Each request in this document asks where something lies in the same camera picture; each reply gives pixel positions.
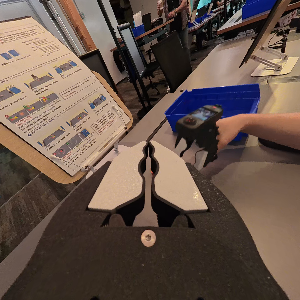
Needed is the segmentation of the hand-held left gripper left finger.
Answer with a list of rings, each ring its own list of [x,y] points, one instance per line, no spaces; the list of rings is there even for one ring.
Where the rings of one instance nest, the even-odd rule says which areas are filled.
[[[145,204],[145,161],[148,143],[142,141],[114,158],[93,195],[88,210],[122,216],[132,226]]]

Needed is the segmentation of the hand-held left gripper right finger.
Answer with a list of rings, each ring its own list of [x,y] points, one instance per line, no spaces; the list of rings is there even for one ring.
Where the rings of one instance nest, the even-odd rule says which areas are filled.
[[[176,153],[152,140],[149,157],[154,172],[151,206],[159,227],[171,227],[178,216],[204,213],[208,206],[186,163]]]

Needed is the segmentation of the blue plastic storage bin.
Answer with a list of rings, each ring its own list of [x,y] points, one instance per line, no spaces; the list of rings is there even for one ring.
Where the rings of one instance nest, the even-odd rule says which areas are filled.
[[[196,88],[184,91],[164,114],[175,132],[179,119],[205,105],[220,105],[222,118],[229,118],[238,114],[256,114],[259,102],[259,84]]]
[[[276,0],[246,0],[242,7],[242,20],[270,11]]]

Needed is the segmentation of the person's right forearm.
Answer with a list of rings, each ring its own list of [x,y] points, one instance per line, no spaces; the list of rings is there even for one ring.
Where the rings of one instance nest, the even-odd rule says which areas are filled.
[[[244,114],[242,132],[300,149],[300,113]]]

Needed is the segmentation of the person's right hand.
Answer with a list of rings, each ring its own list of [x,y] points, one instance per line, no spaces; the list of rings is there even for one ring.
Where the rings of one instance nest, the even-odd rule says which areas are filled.
[[[216,122],[219,132],[217,135],[218,152],[232,142],[237,134],[247,127],[250,119],[251,116],[248,114],[238,114]]]

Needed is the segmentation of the black computer monitor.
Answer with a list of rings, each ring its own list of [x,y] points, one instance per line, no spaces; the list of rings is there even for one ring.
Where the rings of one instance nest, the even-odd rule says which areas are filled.
[[[143,78],[146,72],[147,63],[133,35],[130,24],[125,23],[122,25],[117,25],[117,28],[136,74],[140,78]]]
[[[99,49],[95,49],[89,51],[87,53],[81,54],[78,58],[91,70],[100,74],[106,82],[110,85],[110,87],[114,90],[116,94],[118,94],[117,87],[114,83],[114,80],[105,64],[105,61],[99,51]]]

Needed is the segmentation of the wooden top desk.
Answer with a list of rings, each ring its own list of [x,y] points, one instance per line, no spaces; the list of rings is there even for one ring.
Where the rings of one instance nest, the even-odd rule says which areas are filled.
[[[154,28],[151,28],[149,31],[146,31],[144,34],[142,34],[138,37],[134,37],[134,36],[133,37],[137,41],[138,46],[142,47],[142,46],[150,43],[151,41],[157,39],[158,37],[162,36],[163,34],[167,33],[168,32],[167,25],[169,25],[173,21],[174,21],[174,19],[163,22],[162,24],[160,24]],[[129,27],[129,29],[132,30],[130,23],[117,25],[117,29],[123,29],[123,28],[127,28],[127,27]]]

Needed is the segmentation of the small blue parts bin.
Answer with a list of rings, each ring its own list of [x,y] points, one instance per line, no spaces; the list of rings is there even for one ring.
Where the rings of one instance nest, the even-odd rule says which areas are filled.
[[[133,32],[133,35],[135,38],[144,34],[145,33],[144,24],[142,23],[141,25],[139,25],[135,28],[132,28],[132,32]]]

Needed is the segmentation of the printed instruction sheet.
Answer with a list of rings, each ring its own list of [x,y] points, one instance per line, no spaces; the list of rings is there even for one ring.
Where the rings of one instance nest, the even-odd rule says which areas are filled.
[[[1,125],[13,152],[50,177],[80,178],[131,126],[105,81],[33,17],[1,21]]]

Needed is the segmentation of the wooden support post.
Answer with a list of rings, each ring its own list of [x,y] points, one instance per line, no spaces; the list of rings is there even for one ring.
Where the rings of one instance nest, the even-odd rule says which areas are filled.
[[[58,1],[69,18],[79,40],[83,44],[86,51],[92,51],[97,49],[90,33],[85,26],[80,12],[73,0],[59,0]]]

